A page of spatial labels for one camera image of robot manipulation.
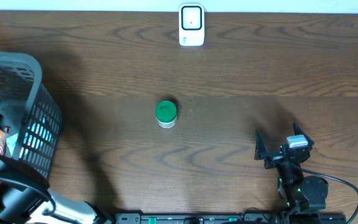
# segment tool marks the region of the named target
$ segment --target wire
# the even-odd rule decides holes
[[[50,196],[49,194],[46,194],[45,192],[42,192],[38,189],[36,189],[35,187],[33,186],[30,186],[30,185],[27,185],[27,184],[23,184],[22,182],[19,182],[17,180],[12,180],[12,179],[9,179],[9,178],[5,178],[5,177],[0,177],[0,181],[2,182],[7,182],[7,183],[10,183],[10,184],[16,184],[16,185],[20,185],[20,186],[23,186],[23,187],[27,187],[27,188],[30,188],[32,189],[33,191],[37,192],[39,195],[41,195],[46,201],[49,201],[51,204],[52,204],[52,210],[51,211],[46,211],[46,212],[42,212],[43,215],[46,215],[46,216],[51,216],[52,214],[55,213],[55,210],[56,210],[56,202],[54,201],[54,199],[52,198],[52,196]]]
[[[258,210],[259,212],[261,212],[259,208],[255,208],[255,207],[247,208],[247,209],[241,214],[241,219],[242,219],[242,220],[244,220],[244,215],[245,215],[249,210]],[[263,213],[260,213],[260,214],[266,219],[267,222],[269,222],[268,218],[266,218],[266,216],[265,216]]]
[[[310,170],[301,168],[301,167],[295,165],[291,160],[289,160],[289,161],[290,161],[291,166],[293,166],[294,168],[296,168],[296,169],[298,169],[298,170],[300,170],[300,171],[302,171],[302,172],[306,172],[306,173],[308,173],[308,174],[316,175],[316,176],[319,176],[319,177],[324,177],[324,178],[327,178],[327,179],[330,179],[330,180],[335,180],[335,181],[338,181],[339,183],[348,185],[349,187],[353,188],[353,190],[356,191],[357,196],[358,196],[358,188],[357,188],[355,185],[349,183],[348,181],[341,180],[341,179],[339,179],[339,178],[332,177],[332,176],[330,176],[330,175],[321,174],[321,173],[319,173],[319,172],[314,172],[314,171],[310,171]],[[351,218],[347,221],[346,224],[350,224],[350,223],[355,219],[355,217],[357,216],[357,214],[358,214],[358,203],[357,203],[356,210],[354,211],[353,215],[352,215]]]

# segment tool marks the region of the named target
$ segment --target gray plastic basket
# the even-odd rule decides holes
[[[17,136],[5,155],[25,162],[48,178],[62,113],[42,85],[38,61],[27,54],[0,52],[0,113],[9,134]]]

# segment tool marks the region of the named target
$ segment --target green bottle cap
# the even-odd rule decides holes
[[[169,123],[177,117],[177,107],[171,101],[161,101],[155,108],[155,115],[160,122]]]

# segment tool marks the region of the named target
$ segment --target white wall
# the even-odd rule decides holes
[[[177,12],[181,0],[0,0],[7,10]],[[207,12],[358,13],[358,0],[198,0]]]

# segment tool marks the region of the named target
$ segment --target wood grain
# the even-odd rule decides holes
[[[0,50],[42,64],[65,115],[52,189],[102,208],[241,212],[285,206],[254,161],[297,121],[304,167],[358,186],[358,15],[206,15],[202,47],[180,47],[176,13],[0,11]],[[174,98],[178,124],[154,109]],[[329,182],[328,212],[357,195]]]

